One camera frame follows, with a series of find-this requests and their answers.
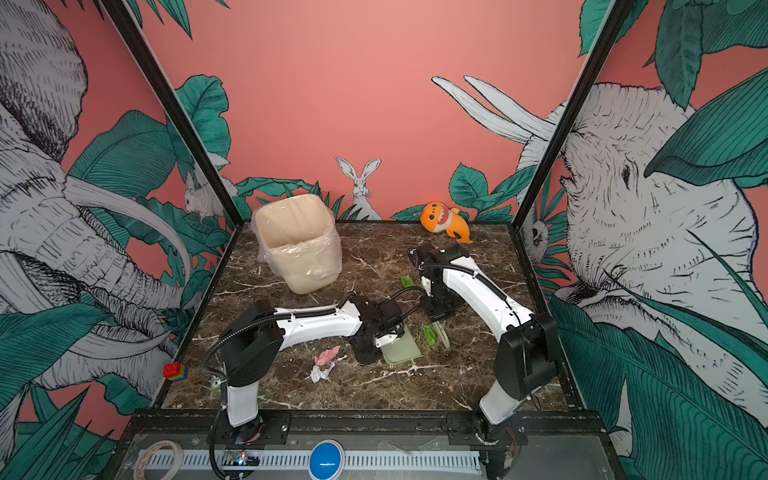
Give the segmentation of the white crumpled paper front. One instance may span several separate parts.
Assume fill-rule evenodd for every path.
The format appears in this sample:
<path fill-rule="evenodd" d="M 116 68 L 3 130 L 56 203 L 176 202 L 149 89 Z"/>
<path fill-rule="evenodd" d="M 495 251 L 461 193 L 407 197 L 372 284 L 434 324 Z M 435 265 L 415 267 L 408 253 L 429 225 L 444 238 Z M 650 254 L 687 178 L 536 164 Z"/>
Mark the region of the white crumpled paper front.
<path fill-rule="evenodd" d="M 330 373 L 333 371 L 335 367 L 334 362 L 330 362 L 325 365 L 314 365 L 311 373 L 310 373 L 310 379 L 313 383 L 318 383 L 320 381 L 328 381 L 330 377 Z"/>

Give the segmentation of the black right corner frame post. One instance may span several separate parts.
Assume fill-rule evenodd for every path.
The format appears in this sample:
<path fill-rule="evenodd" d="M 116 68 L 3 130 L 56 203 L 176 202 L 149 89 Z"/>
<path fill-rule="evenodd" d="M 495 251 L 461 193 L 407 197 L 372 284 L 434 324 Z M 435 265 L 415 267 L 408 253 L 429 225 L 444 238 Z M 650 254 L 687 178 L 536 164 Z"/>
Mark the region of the black right corner frame post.
<path fill-rule="evenodd" d="M 570 98 L 565 104 L 561 118 L 556 125 L 552 138 L 547 143 L 545 153 L 537 167 L 535 175 L 523 199 L 522 205 L 511 224 L 513 232 L 519 232 L 525 219 L 532 209 L 538 192 L 550 172 L 554 162 L 560 156 L 562 147 L 578 118 L 579 113 L 594 85 L 605 61 L 623 27 L 623 24 L 632 10 L 634 1 L 612 1 L 604 18 L 598 36 L 593 44 L 587 61 L 576 82 Z"/>

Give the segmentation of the beige bin with plastic liner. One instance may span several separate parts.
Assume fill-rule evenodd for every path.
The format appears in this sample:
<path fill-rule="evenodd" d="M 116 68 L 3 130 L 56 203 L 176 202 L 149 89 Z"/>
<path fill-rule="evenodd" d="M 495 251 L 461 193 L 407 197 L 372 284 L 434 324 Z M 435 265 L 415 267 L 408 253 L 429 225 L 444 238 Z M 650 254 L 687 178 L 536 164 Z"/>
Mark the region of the beige bin with plastic liner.
<path fill-rule="evenodd" d="M 262 206 L 251 221 L 258 258 L 299 295 L 337 280 L 341 239 L 333 212 L 316 195 L 303 194 Z"/>

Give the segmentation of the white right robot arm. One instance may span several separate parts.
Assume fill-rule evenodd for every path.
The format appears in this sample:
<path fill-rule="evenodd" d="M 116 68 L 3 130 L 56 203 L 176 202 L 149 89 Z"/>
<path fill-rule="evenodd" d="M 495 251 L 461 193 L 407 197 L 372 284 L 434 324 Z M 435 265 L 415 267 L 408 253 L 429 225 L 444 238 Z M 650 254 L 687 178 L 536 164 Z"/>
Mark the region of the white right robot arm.
<path fill-rule="evenodd" d="M 497 341 L 495 380 L 479 409 L 489 425 L 509 419 L 524 401 L 559 375 L 562 345 L 555 320 L 514 300 L 487 276 L 462 246 L 423 244 L 409 251 L 427 296 L 428 318 L 442 321 L 468 306 Z"/>

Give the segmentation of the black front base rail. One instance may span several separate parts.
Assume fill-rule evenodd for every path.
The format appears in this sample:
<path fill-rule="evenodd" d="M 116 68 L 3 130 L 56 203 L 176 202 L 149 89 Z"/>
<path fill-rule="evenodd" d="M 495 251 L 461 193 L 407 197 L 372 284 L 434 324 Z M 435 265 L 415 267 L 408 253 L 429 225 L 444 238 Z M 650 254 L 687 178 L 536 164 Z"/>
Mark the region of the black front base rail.
<path fill-rule="evenodd" d="M 610 442 L 601 417 L 593 411 L 519 411 L 492 426 L 469 410 L 263 410 L 252 426 L 214 421 L 215 409 L 146 410 L 136 414 L 119 441 L 138 435 L 188 435 L 228 447 L 285 445 L 291 436 L 405 435 L 446 436 L 452 445 L 489 449 L 515 440 L 526 445 L 535 436 L 595 436 Z"/>

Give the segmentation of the black corner frame post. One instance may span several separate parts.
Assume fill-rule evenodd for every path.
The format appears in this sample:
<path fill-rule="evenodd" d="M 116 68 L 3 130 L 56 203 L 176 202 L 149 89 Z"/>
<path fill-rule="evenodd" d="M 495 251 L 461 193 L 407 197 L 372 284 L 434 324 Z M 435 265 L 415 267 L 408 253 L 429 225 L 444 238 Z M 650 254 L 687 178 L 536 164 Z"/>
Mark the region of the black corner frame post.
<path fill-rule="evenodd" d="M 560 156 L 562 147 L 578 118 L 579 113 L 594 85 L 605 61 L 623 27 L 623 24 L 632 10 L 634 1 L 612 1 L 604 18 L 598 36 L 593 44 L 587 61 L 576 82 L 570 98 L 565 104 L 561 118 L 556 125 L 552 138 L 547 143 L 545 153 L 537 167 L 535 175 L 523 199 L 522 205 L 511 224 L 513 232 L 519 232 L 525 219 L 532 209 L 538 192 L 550 172 L 554 162 Z"/>
<path fill-rule="evenodd" d="M 169 115 L 171 123 L 182 139 L 182 143 L 188 148 L 196 164 L 210 183 L 225 212 L 229 215 L 236 228 L 242 228 L 244 226 L 244 219 L 239 214 L 218 171 L 211 163 L 207 150 L 189 115 L 181 105 L 176 91 L 170 85 L 165 72 L 158 63 L 157 57 L 147 44 L 136 19 L 129 11 L 127 3 L 125 1 L 105 0 L 101 1 L 101 5 L 130 50 L 155 95 L 160 100 L 165 112 Z"/>

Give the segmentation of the green plastic dustpan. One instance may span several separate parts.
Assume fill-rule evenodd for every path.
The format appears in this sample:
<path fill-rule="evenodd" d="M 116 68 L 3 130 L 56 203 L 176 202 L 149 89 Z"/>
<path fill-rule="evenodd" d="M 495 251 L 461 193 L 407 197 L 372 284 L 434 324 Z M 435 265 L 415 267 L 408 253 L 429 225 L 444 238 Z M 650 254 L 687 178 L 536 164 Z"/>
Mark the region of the green plastic dustpan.
<path fill-rule="evenodd" d="M 385 335 L 380 341 L 379 348 L 385 362 L 389 365 L 410 362 L 422 356 L 407 326 L 403 327 L 403 335 L 400 337 L 396 337 L 395 334 Z"/>

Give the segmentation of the green hand brush white bristles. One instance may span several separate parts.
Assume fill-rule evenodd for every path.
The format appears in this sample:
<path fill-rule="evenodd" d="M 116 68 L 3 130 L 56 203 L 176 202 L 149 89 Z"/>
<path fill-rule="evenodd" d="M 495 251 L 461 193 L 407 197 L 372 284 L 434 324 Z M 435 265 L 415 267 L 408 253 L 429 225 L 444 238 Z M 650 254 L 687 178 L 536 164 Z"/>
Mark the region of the green hand brush white bristles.
<path fill-rule="evenodd" d="M 432 329 L 435 332 L 436 337 L 440 340 L 441 344 L 444 346 L 444 348 L 446 350 L 450 350 L 451 344 L 450 344 L 449 337 L 447 335 L 444 322 L 443 321 L 433 322 Z"/>

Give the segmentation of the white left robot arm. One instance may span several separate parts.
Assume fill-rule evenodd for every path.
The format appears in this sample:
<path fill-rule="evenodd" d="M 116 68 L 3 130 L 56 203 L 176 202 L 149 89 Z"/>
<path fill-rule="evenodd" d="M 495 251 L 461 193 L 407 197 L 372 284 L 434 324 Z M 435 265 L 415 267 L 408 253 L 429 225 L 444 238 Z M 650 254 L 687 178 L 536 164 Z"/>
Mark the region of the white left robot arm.
<path fill-rule="evenodd" d="M 281 351 L 340 337 L 358 363 L 367 365 L 382 357 L 382 346 L 402 337 L 405 318 L 395 299 L 374 301 L 354 292 L 335 304 L 301 309 L 258 301 L 228 325 L 200 367 L 223 382 L 224 411 L 237 429 L 259 419 L 259 381 Z"/>

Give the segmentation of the red toy block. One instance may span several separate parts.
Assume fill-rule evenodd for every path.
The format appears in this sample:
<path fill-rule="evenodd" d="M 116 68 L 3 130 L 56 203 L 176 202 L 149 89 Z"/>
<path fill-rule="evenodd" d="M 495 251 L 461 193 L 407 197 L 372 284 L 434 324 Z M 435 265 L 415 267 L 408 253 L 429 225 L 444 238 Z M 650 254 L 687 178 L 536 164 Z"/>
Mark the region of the red toy block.
<path fill-rule="evenodd" d="M 188 369 L 180 362 L 169 363 L 164 366 L 163 377 L 173 383 L 180 382 L 188 378 Z"/>

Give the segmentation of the small green paper scrap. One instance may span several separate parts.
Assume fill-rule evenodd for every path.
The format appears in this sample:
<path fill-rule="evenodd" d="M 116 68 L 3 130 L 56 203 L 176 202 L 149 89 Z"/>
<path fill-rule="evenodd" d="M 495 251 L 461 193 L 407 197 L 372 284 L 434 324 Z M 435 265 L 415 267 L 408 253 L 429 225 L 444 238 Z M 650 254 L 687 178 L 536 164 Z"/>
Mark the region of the small green paper scrap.
<path fill-rule="evenodd" d="M 404 288 L 413 287 L 415 285 L 414 281 L 409 275 L 402 276 L 400 281 Z"/>
<path fill-rule="evenodd" d="M 433 331 L 432 327 L 429 325 L 425 325 L 422 327 L 422 331 L 425 337 L 425 340 L 429 346 L 434 346 L 437 342 L 437 338 L 435 335 L 435 332 Z"/>

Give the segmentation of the black left corner frame post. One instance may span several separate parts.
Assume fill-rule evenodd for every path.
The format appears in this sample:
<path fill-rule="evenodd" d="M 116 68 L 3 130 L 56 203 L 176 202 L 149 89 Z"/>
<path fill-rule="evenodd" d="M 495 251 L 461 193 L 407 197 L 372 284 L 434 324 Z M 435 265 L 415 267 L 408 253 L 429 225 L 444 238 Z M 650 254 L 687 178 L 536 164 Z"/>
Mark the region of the black left corner frame post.
<path fill-rule="evenodd" d="M 157 57 L 147 44 L 136 19 L 129 11 L 127 3 L 125 1 L 105 0 L 101 1 L 101 5 L 130 50 L 155 95 L 160 100 L 165 112 L 169 115 L 171 123 L 182 139 L 182 143 L 188 148 L 196 164 L 210 183 L 225 212 L 229 215 L 236 228 L 242 228 L 244 226 L 244 219 L 239 214 L 218 171 L 211 163 L 207 150 L 189 115 L 181 105 L 176 91 L 170 85 L 165 72 L 158 63 Z"/>

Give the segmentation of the pink paper scrap front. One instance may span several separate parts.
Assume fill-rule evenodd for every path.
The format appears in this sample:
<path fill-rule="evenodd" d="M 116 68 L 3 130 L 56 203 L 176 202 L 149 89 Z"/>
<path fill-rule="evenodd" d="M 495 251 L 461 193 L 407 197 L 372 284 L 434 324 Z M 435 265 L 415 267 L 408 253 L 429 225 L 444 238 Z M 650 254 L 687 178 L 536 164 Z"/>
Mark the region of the pink paper scrap front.
<path fill-rule="evenodd" d="M 338 355 L 340 350 L 339 346 L 324 350 L 319 356 L 315 358 L 315 365 L 322 367 L 332 362 Z"/>

